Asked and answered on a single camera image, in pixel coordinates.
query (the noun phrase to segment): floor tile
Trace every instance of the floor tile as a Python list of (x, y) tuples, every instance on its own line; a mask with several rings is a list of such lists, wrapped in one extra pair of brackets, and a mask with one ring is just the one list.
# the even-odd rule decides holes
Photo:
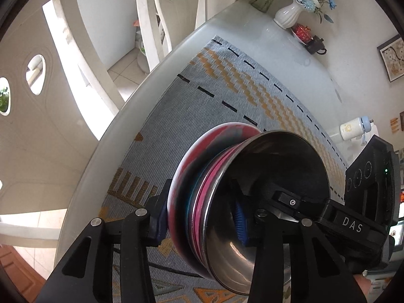
[(55, 255), (55, 248), (36, 248), (34, 257), (35, 265), (39, 263), (43, 268), (52, 272), (55, 263)]
[(134, 60), (121, 74), (123, 77), (135, 82), (136, 84), (142, 84), (146, 78), (146, 74), (140, 69), (137, 64), (137, 59)]
[(40, 212), (1, 215), (1, 221), (13, 225), (38, 226)]
[(38, 262), (35, 263), (34, 270), (38, 272), (43, 278), (48, 279), (51, 275), (51, 271), (46, 270), (41, 264)]
[(108, 74), (110, 75), (110, 77), (111, 77), (111, 80), (116, 80), (116, 78), (119, 76), (119, 74), (118, 73), (116, 73), (116, 72), (114, 72), (113, 70), (108, 70)]
[(116, 87), (118, 88), (119, 93), (121, 94), (122, 98), (127, 101), (131, 94), (137, 89), (139, 85), (123, 76), (118, 76), (117, 79), (114, 81)]
[[(25, 248), (25, 247), (16, 247), (14, 246), (15, 250), (20, 254), (20, 256), (34, 268), (34, 248)], [(28, 249), (32, 249), (32, 255), (27, 251)]]
[(133, 49), (132, 51), (128, 52), (120, 60), (118, 60), (116, 64), (110, 68), (110, 70), (118, 74), (122, 73), (124, 69), (128, 67), (131, 64), (131, 62), (137, 58), (138, 53), (139, 49)]
[(39, 228), (58, 228), (60, 229), (63, 224), (67, 209), (42, 211), (39, 216)]

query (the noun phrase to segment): red gift box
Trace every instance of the red gift box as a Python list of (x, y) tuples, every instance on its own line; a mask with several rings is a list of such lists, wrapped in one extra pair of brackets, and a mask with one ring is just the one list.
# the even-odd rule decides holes
[(293, 27), (293, 32), (296, 34), (296, 36), (302, 40), (305, 44), (309, 43), (313, 38), (311, 35), (311, 29), (308, 26), (303, 26), (302, 24), (296, 24)]

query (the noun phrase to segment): wooden floor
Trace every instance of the wooden floor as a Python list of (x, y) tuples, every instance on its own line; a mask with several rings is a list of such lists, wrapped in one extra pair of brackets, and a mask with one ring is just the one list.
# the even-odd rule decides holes
[(45, 279), (12, 246), (0, 245), (0, 262), (25, 299), (33, 302), (45, 284)]

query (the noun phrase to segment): gray table mat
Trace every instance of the gray table mat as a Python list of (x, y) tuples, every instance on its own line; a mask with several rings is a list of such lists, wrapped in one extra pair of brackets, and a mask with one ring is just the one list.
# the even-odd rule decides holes
[[(117, 220), (144, 206), (172, 178), (185, 152), (201, 135), (231, 121), (304, 137), (324, 162), (331, 198), (343, 202), (347, 164), (320, 124), (262, 66), (216, 36), (178, 74), (146, 119), (112, 179), (99, 216)], [(175, 251), (169, 234), (158, 248), (148, 248), (148, 255), (153, 263), (193, 272)], [(114, 302), (120, 302), (118, 254), (114, 254), (112, 272)], [(154, 267), (150, 273), (160, 303), (245, 300), (211, 280)], [(284, 299), (290, 299), (289, 286), (284, 288)]]

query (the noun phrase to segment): framed picture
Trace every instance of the framed picture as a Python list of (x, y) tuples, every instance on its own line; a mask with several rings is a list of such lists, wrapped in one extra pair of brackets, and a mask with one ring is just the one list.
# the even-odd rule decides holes
[(404, 41), (397, 35), (377, 47), (386, 66), (390, 82), (404, 75)]

